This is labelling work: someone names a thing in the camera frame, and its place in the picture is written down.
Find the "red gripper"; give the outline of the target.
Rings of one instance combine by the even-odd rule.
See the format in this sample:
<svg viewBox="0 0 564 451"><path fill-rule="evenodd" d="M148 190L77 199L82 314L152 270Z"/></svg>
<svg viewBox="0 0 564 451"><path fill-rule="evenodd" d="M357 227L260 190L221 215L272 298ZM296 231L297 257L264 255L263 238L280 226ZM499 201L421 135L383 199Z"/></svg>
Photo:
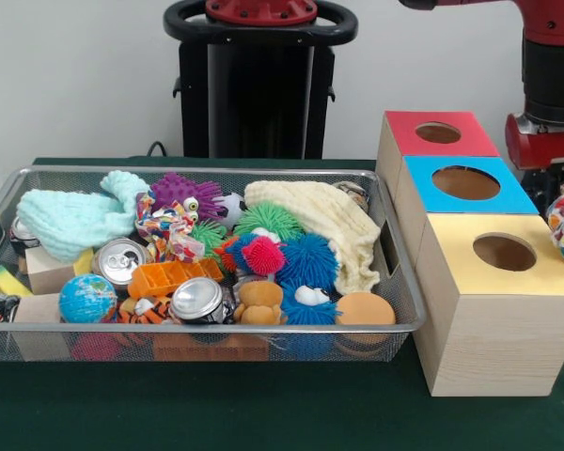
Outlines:
<svg viewBox="0 0 564 451"><path fill-rule="evenodd" d="M524 114L510 114L505 125L509 158L517 169L547 169L546 198L561 196L564 164L564 127L531 121Z"/></svg>

